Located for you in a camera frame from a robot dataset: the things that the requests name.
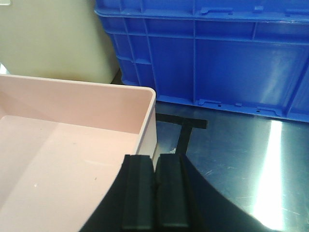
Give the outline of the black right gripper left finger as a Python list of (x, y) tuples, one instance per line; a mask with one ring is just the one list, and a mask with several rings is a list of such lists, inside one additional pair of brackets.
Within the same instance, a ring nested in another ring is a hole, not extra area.
[(83, 232), (153, 232), (155, 180), (147, 155), (125, 155), (121, 169)]

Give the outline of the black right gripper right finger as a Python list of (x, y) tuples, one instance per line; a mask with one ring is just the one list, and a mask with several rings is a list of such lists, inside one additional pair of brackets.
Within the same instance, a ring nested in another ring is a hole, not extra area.
[(184, 154), (161, 154), (156, 170), (160, 232), (269, 232), (216, 190)]

